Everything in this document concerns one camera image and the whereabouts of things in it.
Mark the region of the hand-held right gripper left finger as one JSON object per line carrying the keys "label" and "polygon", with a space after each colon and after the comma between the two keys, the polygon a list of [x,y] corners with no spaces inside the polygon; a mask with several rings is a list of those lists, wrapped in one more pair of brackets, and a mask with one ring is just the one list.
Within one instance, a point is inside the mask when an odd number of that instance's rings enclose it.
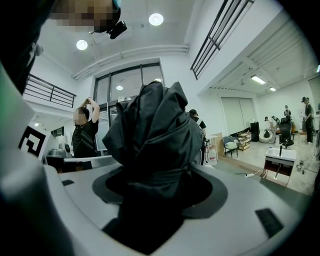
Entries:
{"label": "hand-held right gripper left finger", "polygon": [[119,207],[114,204],[106,203],[100,199],[94,193],[92,184],[96,178],[107,174],[120,166],[120,164],[113,164],[90,170],[59,174],[61,181],[73,181],[73,183],[67,185],[65,189],[80,211],[99,229],[104,228],[112,219],[118,216]]}

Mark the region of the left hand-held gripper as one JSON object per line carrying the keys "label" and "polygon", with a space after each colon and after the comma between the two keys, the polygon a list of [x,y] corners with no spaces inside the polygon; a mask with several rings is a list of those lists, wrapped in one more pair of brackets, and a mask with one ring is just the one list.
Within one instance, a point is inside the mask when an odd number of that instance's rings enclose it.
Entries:
{"label": "left hand-held gripper", "polygon": [[43,164],[54,167],[58,173],[64,172],[65,164],[87,170],[118,163],[111,155],[68,158],[66,145],[59,142],[50,132],[28,125],[20,140],[19,148],[36,156]]}

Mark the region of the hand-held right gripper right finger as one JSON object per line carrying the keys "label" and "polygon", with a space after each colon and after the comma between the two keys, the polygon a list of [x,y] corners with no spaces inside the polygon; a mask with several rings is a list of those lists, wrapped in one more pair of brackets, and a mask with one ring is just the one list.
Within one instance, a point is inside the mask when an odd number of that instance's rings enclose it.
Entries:
{"label": "hand-held right gripper right finger", "polygon": [[[186,220],[155,256],[270,256],[298,227],[311,200],[301,193],[287,199],[257,180],[213,167],[190,168],[222,182],[226,201],[209,218]],[[263,209],[271,210],[283,226],[272,237],[256,214]]]}

